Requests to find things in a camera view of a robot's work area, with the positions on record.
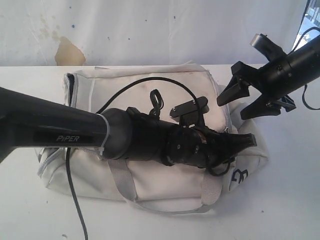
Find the white bag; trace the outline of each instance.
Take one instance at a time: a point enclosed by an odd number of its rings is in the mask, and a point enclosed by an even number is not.
[[[228,107],[217,105],[219,86],[209,71],[200,65],[188,63],[129,69],[99,68],[80,70],[73,75],[74,84],[70,84],[67,75],[63,80],[65,104],[73,108],[95,113],[129,83],[146,77],[165,77],[186,85],[197,97],[208,98],[210,110],[204,114],[204,120],[209,128],[218,132],[253,133],[257,141],[257,146],[242,151],[231,164],[229,172],[221,177],[212,176],[205,169],[183,164],[165,166],[152,160],[102,161],[102,157],[90,149],[74,149],[70,168],[78,196],[125,200],[131,205],[161,213],[204,213],[217,201],[222,191],[232,191],[268,160],[266,144],[254,121],[240,118],[243,104],[234,107],[231,122]],[[154,89],[159,90],[164,101],[160,114],[160,119],[164,121],[174,122],[169,117],[171,108],[191,100],[190,95],[179,86],[163,81],[148,81],[127,90],[109,107],[123,110],[135,107],[142,113],[148,113],[153,108],[149,96]],[[46,188],[70,195],[65,156],[64,148],[45,148],[39,156],[38,175]],[[219,166],[215,171],[222,171],[225,167]]]

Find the bag strap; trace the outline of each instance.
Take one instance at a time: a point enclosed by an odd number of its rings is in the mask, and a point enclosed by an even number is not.
[[[218,200],[222,191],[223,179],[222,177],[215,177],[204,172],[201,191],[201,206],[194,209],[187,209],[181,211],[163,211],[155,208],[145,206],[143,202],[137,201],[138,195],[136,186],[130,170],[128,169],[125,160],[108,160],[107,161],[115,182],[115,185],[123,196],[125,201],[132,206],[140,209],[148,210],[154,213],[161,214],[191,214],[191,213],[206,213],[210,210],[211,206]]]

